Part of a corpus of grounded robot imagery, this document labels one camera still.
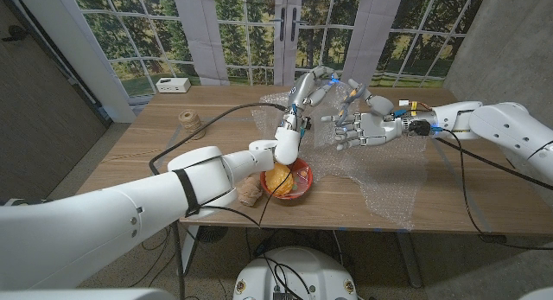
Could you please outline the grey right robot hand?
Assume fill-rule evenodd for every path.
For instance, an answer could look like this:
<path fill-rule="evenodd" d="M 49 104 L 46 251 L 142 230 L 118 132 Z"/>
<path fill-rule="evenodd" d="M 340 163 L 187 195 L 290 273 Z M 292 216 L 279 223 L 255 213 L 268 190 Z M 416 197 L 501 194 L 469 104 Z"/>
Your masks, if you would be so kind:
<path fill-rule="evenodd" d="M 336 150 L 355 146 L 377 146 L 385 144 L 403 132 L 401 118 L 392 117 L 394 105 L 387 98 L 373 96 L 365 84 L 348 80 L 353 91 L 344 100 L 338 115 L 323 116 L 321 122 L 333 122 Z M 369 112 L 347 113 L 347 107 L 355 100 L 362 99 L 369 106 Z"/>

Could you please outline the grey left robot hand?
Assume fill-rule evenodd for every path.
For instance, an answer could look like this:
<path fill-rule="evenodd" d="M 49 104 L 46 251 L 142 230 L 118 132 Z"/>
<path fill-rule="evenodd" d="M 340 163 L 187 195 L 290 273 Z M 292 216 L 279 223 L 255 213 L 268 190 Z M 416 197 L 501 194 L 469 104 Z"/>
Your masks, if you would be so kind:
<path fill-rule="evenodd" d="M 315 81 L 328 76 L 327 81 L 316 88 Z M 317 106 L 330 88 L 339 83 L 338 75 L 330 67 L 318 66 L 300 76 L 289 92 L 288 110 L 280 124 L 287 130 L 298 131 L 301 113 L 307 105 Z"/>

